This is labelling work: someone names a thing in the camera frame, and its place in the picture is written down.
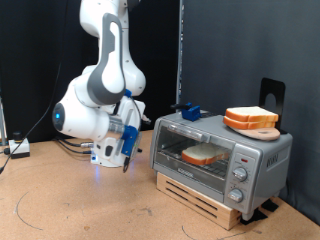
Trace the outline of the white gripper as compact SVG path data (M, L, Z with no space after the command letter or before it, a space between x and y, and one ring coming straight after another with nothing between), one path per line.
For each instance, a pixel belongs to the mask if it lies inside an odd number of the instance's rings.
M109 128L103 140L97 142L97 163L105 167L127 167L136 153L141 133L141 121L151 125L151 120L143 115L145 104L133 98L123 98L118 112L109 117Z

